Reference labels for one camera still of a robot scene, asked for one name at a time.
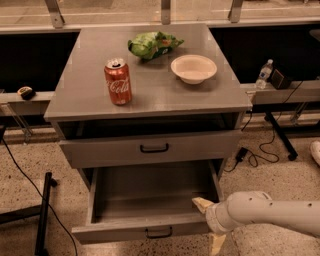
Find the white bowl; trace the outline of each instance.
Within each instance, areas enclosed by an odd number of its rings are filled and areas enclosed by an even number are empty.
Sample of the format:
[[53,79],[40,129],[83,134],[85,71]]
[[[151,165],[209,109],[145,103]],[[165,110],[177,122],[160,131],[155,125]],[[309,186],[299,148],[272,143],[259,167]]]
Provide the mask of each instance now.
[[171,63],[173,73],[188,84],[200,84],[217,72],[216,64],[200,55],[184,55]]

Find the water bottle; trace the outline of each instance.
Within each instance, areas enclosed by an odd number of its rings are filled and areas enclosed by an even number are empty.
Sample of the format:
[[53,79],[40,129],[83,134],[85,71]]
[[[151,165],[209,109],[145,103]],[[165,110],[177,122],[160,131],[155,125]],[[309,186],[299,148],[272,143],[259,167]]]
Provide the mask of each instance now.
[[259,89],[266,88],[267,79],[269,78],[273,70],[272,63],[273,60],[268,60],[268,62],[262,66],[259,77],[256,81],[256,87],[258,87]]

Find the metal stand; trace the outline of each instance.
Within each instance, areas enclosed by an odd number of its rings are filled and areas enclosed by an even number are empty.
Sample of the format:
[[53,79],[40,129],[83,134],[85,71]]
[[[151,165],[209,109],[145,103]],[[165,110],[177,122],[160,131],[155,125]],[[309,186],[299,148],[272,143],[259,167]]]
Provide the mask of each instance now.
[[288,140],[287,136],[277,123],[277,121],[274,119],[273,115],[271,112],[265,112],[266,113],[266,118],[268,121],[271,122],[272,126],[276,130],[277,134],[279,135],[280,139],[283,141],[284,145],[286,146],[287,150],[289,151],[290,155],[288,156],[290,161],[293,161],[297,158],[298,153],[296,150],[293,148],[291,142]]
[[44,248],[44,241],[47,227],[48,207],[50,199],[50,188],[57,186],[57,182],[52,179],[52,173],[47,172],[45,175],[45,183],[43,188],[43,197],[41,205],[24,208],[17,211],[0,214],[0,224],[21,220],[33,216],[40,215],[38,223],[37,241],[35,247],[35,256],[48,256],[47,250]]

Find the red soda can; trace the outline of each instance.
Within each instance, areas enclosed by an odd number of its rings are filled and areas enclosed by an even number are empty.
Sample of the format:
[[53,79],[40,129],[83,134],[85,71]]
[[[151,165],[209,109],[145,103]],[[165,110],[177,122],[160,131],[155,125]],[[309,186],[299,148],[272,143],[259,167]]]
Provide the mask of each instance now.
[[131,101],[129,67],[122,58],[110,59],[104,67],[110,99],[115,105],[124,105]]

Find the drawer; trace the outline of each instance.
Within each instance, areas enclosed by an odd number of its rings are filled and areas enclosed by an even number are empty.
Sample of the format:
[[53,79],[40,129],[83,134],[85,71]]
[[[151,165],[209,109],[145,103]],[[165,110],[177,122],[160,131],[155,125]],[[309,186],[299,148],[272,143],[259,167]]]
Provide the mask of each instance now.
[[63,140],[72,168],[226,158],[236,150],[241,131]]
[[72,233],[83,244],[207,233],[197,196],[223,200],[209,160],[96,168],[87,223]]

